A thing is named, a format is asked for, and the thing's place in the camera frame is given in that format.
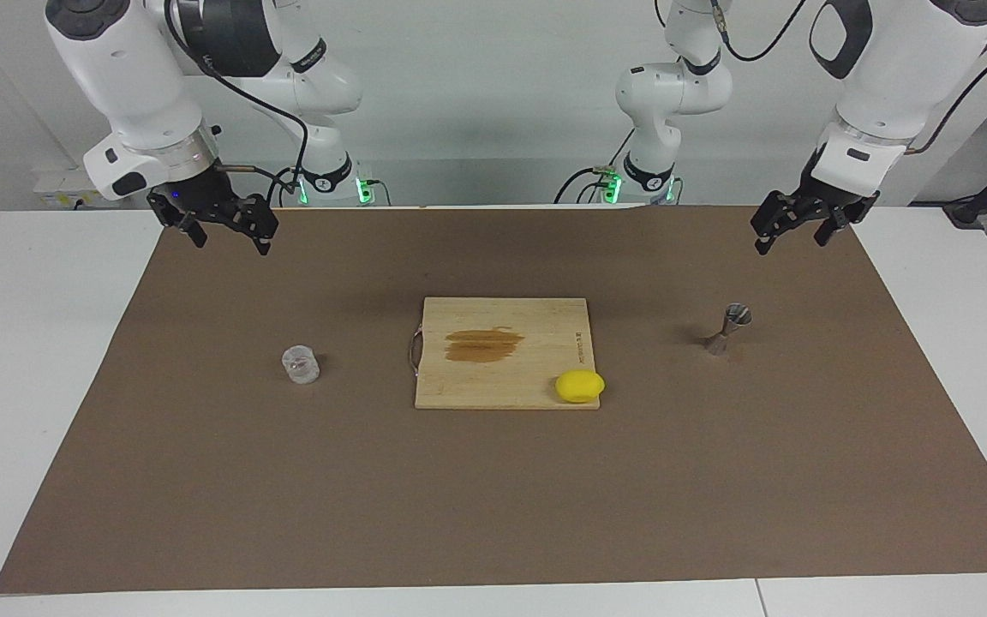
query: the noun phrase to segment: cutting board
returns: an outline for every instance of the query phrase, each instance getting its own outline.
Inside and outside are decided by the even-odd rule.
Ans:
[[[419,410],[599,410],[555,392],[565,371],[595,370],[580,297],[427,297]]]

